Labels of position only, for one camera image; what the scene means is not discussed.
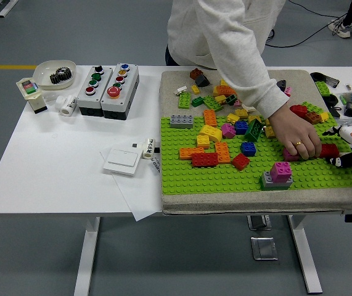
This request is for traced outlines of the person's left hand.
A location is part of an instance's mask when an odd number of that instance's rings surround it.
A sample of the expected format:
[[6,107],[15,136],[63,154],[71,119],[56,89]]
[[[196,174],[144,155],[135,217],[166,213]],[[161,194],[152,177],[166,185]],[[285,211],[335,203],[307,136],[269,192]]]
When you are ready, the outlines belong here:
[[303,159],[320,156],[322,144],[314,126],[293,113],[287,104],[275,111],[269,121],[277,140],[290,154],[299,154]]

